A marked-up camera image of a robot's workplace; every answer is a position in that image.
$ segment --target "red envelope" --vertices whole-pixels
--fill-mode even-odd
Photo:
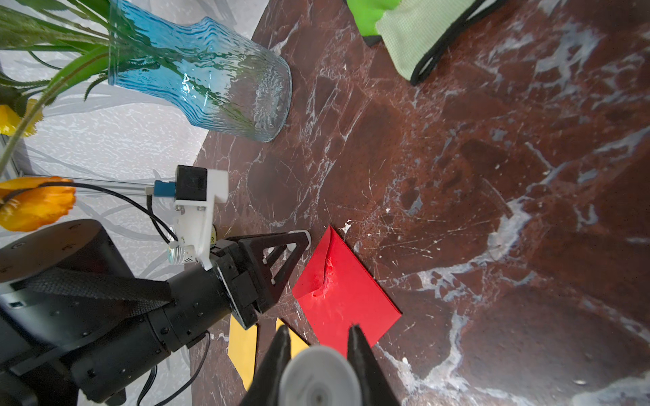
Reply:
[[[318,341],[343,357],[352,325],[372,347],[402,316],[331,226],[291,292]]]

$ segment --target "white circular sensor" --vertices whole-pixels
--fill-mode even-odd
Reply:
[[[334,349],[311,346],[282,373],[279,406],[361,406],[359,379]]]

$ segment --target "yellow flower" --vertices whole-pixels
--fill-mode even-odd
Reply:
[[[0,199],[14,190],[36,188],[45,182],[72,182],[58,176],[21,177],[0,183]],[[0,225],[9,231],[34,231],[65,216],[75,204],[75,188],[48,186],[28,190],[0,208]]]
[[[34,105],[36,104],[36,99],[30,99],[27,101],[27,112],[30,112]],[[20,116],[16,114],[9,106],[1,105],[0,106],[0,133],[3,133],[7,136],[12,136],[16,132],[16,127],[20,123]],[[32,122],[27,126],[25,130],[25,136],[30,136],[36,134],[36,123],[43,119],[42,110],[36,113],[36,116],[32,119]]]

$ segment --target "glass vase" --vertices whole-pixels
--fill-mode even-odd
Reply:
[[[197,127],[269,142],[287,119],[281,57],[211,18],[182,26],[112,0],[109,84],[161,97]]]

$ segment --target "red marble surface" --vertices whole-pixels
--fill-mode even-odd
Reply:
[[[270,144],[208,136],[216,224],[332,224],[404,313],[373,349],[403,405],[647,404],[649,21],[647,1],[510,0],[412,87],[339,0],[271,0],[253,39],[289,62],[291,112]],[[287,289],[258,360],[277,316],[317,342]],[[228,321],[212,332],[192,399],[236,405]]]

